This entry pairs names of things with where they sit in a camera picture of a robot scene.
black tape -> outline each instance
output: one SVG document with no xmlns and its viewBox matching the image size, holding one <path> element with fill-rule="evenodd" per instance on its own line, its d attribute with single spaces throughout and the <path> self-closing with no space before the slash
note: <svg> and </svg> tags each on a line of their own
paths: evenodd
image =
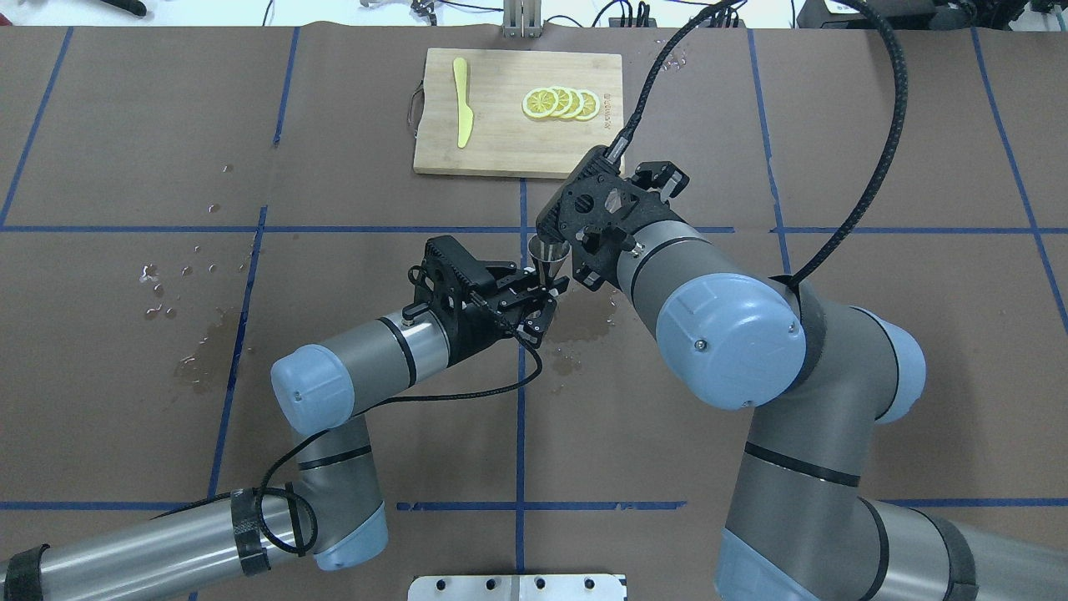
<svg viewBox="0 0 1068 601">
<path fill-rule="evenodd" d="M 838 472 L 837 470 L 831 470 L 830 468 L 823 468 L 822 465 L 816 465 L 815 463 L 808 463 L 807 461 L 801 461 L 800 459 L 766 449 L 754 445 L 753 443 L 745 443 L 745 453 L 757 459 L 767 461 L 768 463 L 785 468 L 791 472 L 804 474 L 805 476 L 812 476 L 813 478 L 819 478 L 820 480 L 827 480 L 828 483 L 834 485 L 852 487 L 854 489 L 861 486 L 860 476 L 846 474 L 845 472 Z"/>
<path fill-rule="evenodd" d="M 860 601 L 870 601 L 875 599 L 876 594 L 882 588 L 882 583 L 886 581 L 886 570 L 890 569 L 890 537 L 886 536 L 886 525 L 883 524 L 882 516 L 879 516 L 879 510 L 861 497 L 857 497 L 857 501 L 863 503 L 864 507 L 867 507 L 868 511 L 871 512 L 871 519 L 875 520 L 875 528 L 879 533 L 879 567 L 876 569 L 871 586 L 868 587 L 868 591 L 864 594 L 864 597 L 860 599 Z"/>
<path fill-rule="evenodd" d="M 41 590 L 41 556 L 47 544 L 29 549 L 7 562 L 3 581 L 3 601 L 44 601 Z"/>
<path fill-rule="evenodd" d="M 942 542 L 949 556 L 949 586 L 942 601 L 975 601 L 979 596 L 979 585 L 975 580 L 975 556 L 972 555 L 968 539 L 960 534 L 953 522 L 937 516 L 928 516 L 918 509 L 913 511 L 927 518 L 927 521 L 934 526 L 942 536 Z"/>
<path fill-rule="evenodd" d="M 230 518 L 234 524 L 234 547 L 241 560 L 241 571 L 254 576 L 270 570 L 267 550 L 260 540 L 255 493 L 252 489 L 234 491 L 230 496 Z"/>
<path fill-rule="evenodd" d="M 293 493 L 293 483 L 285 484 L 286 492 Z M 297 502 L 294 496 L 285 497 L 285 503 L 289 507 L 289 524 L 293 525 L 293 542 L 298 548 L 304 545 L 304 534 L 300 531 L 300 515 L 297 513 Z M 303 551 L 297 553 L 297 557 L 308 555 Z"/>
<path fill-rule="evenodd" d="M 648 252 L 646 252 L 645 255 L 642 256 L 642 259 L 638 262 L 638 266 L 634 267 L 634 274 L 633 274 L 633 276 L 630 278 L 630 296 L 629 297 L 631 299 L 634 298 L 634 285 L 638 283 L 638 273 L 642 272 L 642 267 L 645 266 L 645 263 L 649 258 L 651 258 L 653 255 L 656 254 L 657 252 L 659 252 L 660 250 L 662 250 L 664 248 L 668 248 L 669 246 L 671 246 L 673 243 L 678 243 L 680 241 L 703 241 L 705 243 L 711 243 L 710 241 L 708 241 L 707 239 L 705 239 L 703 237 L 685 236 L 685 237 L 673 237 L 673 238 L 671 238 L 669 240 L 661 241 L 657 246 L 654 246 L 653 250 L 649 250 Z"/>
<path fill-rule="evenodd" d="M 386 325 L 386 328 L 390 329 L 393 333 L 393 338 L 397 339 L 397 345 L 400 346 L 400 352 L 404 353 L 404 361 L 408 363 L 408 388 L 411 389 L 415 385 L 415 358 L 411 354 L 411 347 L 408 346 L 408 342 L 405 341 L 404 334 L 400 334 L 400 329 L 397 325 L 391 322 L 386 318 L 378 318 L 378 321 Z"/>
<path fill-rule="evenodd" d="M 350 459 L 356 459 L 358 457 L 363 457 L 365 455 L 371 455 L 371 445 L 345 453 L 340 453 L 337 455 L 331 455 L 330 457 L 324 457 L 323 459 L 304 461 L 298 463 L 297 469 L 303 472 L 304 470 L 315 470 L 316 468 L 326 468 L 327 465 L 333 465 L 334 463 L 341 463 L 342 461 L 348 461 Z"/>
</svg>

yellow knife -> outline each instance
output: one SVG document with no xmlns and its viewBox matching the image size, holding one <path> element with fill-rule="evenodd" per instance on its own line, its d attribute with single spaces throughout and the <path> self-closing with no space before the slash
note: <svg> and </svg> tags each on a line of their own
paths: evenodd
<svg viewBox="0 0 1068 601">
<path fill-rule="evenodd" d="M 471 139 L 471 127 L 474 125 L 474 111 L 467 104 L 468 66 L 461 57 L 453 59 L 453 76 L 456 78 L 456 109 L 458 130 L 456 145 L 464 147 Z"/>
</svg>

blue tape line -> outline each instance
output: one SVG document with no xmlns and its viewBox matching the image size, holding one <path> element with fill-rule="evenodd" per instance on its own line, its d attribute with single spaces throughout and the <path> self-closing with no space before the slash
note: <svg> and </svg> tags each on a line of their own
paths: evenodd
<svg viewBox="0 0 1068 601">
<path fill-rule="evenodd" d="M 37 114 L 33 117 L 33 125 L 30 126 L 30 133 L 26 137 L 26 145 L 22 146 L 22 155 L 18 157 L 18 164 L 15 167 L 15 175 L 11 178 L 11 186 L 7 187 L 7 196 L 3 201 L 3 208 L 0 208 L 0 225 L 7 220 L 7 212 L 11 204 L 15 202 L 15 191 L 18 189 L 18 180 L 22 177 L 22 169 L 26 167 L 26 159 L 30 157 L 30 148 L 33 147 L 33 140 L 37 137 L 37 127 L 41 126 L 41 118 L 45 115 L 48 107 L 48 99 L 52 96 L 52 89 L 56 86 L 56 79 L 60 76 L 60 67 L 63 65 L 63 58 L 66 57 L 67 48 L 70 47 L 70 36 L 74 35 L 74 28 L 68 27 L 66 35 L 63 36 L 63 45 L 60 46 L 60 53 L 56 57 L 56 64 L 52 66 L 52 75 L 48 78 L 48 85 L 41 96 L 41 104 L 37 105 Z"/>
<path fill-rule="evenodd" d="M 219 490 L 219 472 L 222 470 L 222 452 L 226 447 L 226 430 L 230 428 L 230 410 L 234 406 L 234 389 L 237 386 L 237 365 L 241 361 L 245 349 L 245 330 L 249 323 L 249 304 L 252 300 L 252 286 L 256 281 L 256 266 L 260 264 L 260 246 L 264 239 L 264 223 L 267 221 L 267 207 L 260 209 L 260 224 L 256 226 L 256 237 L 252 241 L 252 258 L 249 263 L 249 276 L 245 282 L 245 299 L 241 302 L 241 318 L 237 322 L 237 337 L 234 339 L 234 359 L 230 364 L 230 380 L 226 382 L 226 400 L 222 404 L 222 417 L 219 420 L 219 437 L 215 443 L 215 459 L 211 462 L 211 477 L 207 485 L 207 496 L 215 496 Z"/>
<path fill-rule="evenodd" d="M 775 230 L 779 234 L 779 254 L 783 259 L 783 272 L 790 273 L 790 251 L 786 246 L 786 233 L 783 231 L 783 206 L 779 201 L 779 185 L 775 183 L 775 173 L 771 170 L 771 133 L 768 131 L 768 113 L 764 109 L 764 90 L 760 86 L 760 66 L 756 60 L 756 38 L 753 30 L 747 29 L 745 35 L 749 37 L 749 60 L 753 65 L 753 85 L 756 89 L 756 109 L 760 115 L 760 133 L 764 136 L 764 159 L 768 164 L 768 184 L 771 186 L 771 197 L 774 200 L 775 208 Z"/>
<path fill-rule="evenodd" d="M 1050 289 L 1053 291 L 1053 300 L 1061 314 L 1061 325 L 1068 334 L 1068 312 L 1065 311 L 1064 298 L 1061 296 L 1061 287 L 1057 285 L 1057 278 L 1053 274 L 1053 266 L 1050 257 L 1046 253 L 1046 243 L 1042 242 L 1042 234 L 1038 230 L 1038 221 L 1035 219 L 1035 211 L 1031 207 L 1031 199 L 1027 197 L 1027 190 L 1023 186 L 1023 177 L 1020 176 L 1020 168 L 1016 162 L 1016 155 L 1012 153 L 1012 145 L 1008 142 L 1008 133 L 1005 131 L 1005 124 L 1002 123 L 1001 111 L 998 110 L 998 100 L 994 99 L 994 90 L 990 85 L 990 77 L 987 75 L 987 64 L 983 60 L 983 47 L 979 45 L 979 32 L 972 28 L 972 44 L 975 46 L 975 59 L 979 63 L 979 74 L 983 76 L 983 86 L 987 90 L 987 99 L 990 100 L 990 111 L 994 116 L 994 124 L 998 125 L 998 133 L 1001 136 L 1002 145 L 1005 146 L 1005 156 L 1008 157 L 1009 167 L 1012 168 L 1012 178 L 1016 179 L 1016 189 L 1020 192 L 1020 200 L 1023 202 L 1023 209 L 1027 213 L 1027 222 L 1035 234 L 1035 244 L 1038 247 L 1038 255 L 1042 258 L 1042 268 L 1046 269 L 1046 278 L 1050 281 Z"/>
<path fill-rule="evenodd" d="M 530 503 L 441 502 L 398 503 L 397 511 L 675 511 L 685 501 L 546 501 Z"/>
<path fill-rule="evenodd" d="M 519 178 L 519 264 L 527 268 L 527 178 Z M 527 375 L 527 351 L 519 347 L 519 380 Z M 523 541 L 527 516 L 527 388 L 520 386 L 516 402 L 516 573 L 527 569 L 527 545 Z"/>
<path fill-rule="evenodd" d="M 1068 499 L 893 499 L 899 507 L 1068 507 Z"/>
<path fill-rule="evenodd" d="M 709 227 L 693 227 L 703 234 L 733 234 L 735 228 L 732 226 L 709 226 Z"/>
<path fill-rule="evenodd" d="M 685 501 L 579 501 L 528 503 L 529 511 L 675 511 Z"/>
<path fill-rule="evenodd" d="M 136 501 L 0 501 L 0 511 L 171 511 L 185 505 Z"/>
<path fill-rule="evenodd" d="M 444 502 L 398 503 L 397 511 L 515 511 L 516 503 L 502 502 Z"/>
<path fill-rule="evenodd" d="M 282 141 L 282 125 L 285 123 L 285 105 L 289 101 L 289 82 L 293 80 L 293 63 L 297 59 L 297 42 L 300 41 L 300 28 L 293 28 L 293 42 L 289 43 L 289 62 L 285 66 L 285 83 L 282 84 L 282 101 L 278 105 L 278 123 L 274 125 L 274 145 Z"/>
<path fill-rule="evenodd" d="M 492 225 L 269 225 L 267 233 L 515 234 L 520 227 Z"/>
<path fill-rule="evenodd" d="M 249 233 L 252 225 L 3 225 L 4 232 L 59 233 Z"/>
<path fill-rule="evenodd" d="M 782 227 L 782 233 L 787 234 L 827 234 L 834 233 L 838 227 Z M 1068 227 L 1050 227 L 1050 233 L 1068 232 Z M 1032 227 L 855 227 L 854 234 L 1027 234 L 1035 232 Z"/>
</svg>

robotic arm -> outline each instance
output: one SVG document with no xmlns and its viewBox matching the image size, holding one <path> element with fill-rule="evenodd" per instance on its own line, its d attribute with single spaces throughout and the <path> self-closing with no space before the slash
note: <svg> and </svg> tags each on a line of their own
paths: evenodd
<svg viewBox="0 0 1068 601">
<path fill-rule="evenodd" d="M 624 291 L 700 399 L 756 408 L 722 532 L 724 601 L 1068 599 L 1068 553 L 858 496 L 877 424 L 904 416 L 926 364 L 904 330 L 754 276 L 676 215 L 671 162 L 622 178 L 598 146 L 545 207 L 535 260 Z"/>
</svg>

water droplet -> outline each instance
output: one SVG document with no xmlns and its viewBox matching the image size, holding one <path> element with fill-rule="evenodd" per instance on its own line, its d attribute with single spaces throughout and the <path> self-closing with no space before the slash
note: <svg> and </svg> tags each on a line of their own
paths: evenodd
<svg viewBox="0 0 1068 601">
<path fill-rule="evenodd" d="M 141 283 L 147 283 L 150 281 L 159 281 L 158 273 L 159 269 L 156 267 L 156 265 L 150 263 L 141 267 L 141 275 L 138 278 L 138 281 L 140 281 Z"/>
</svg>

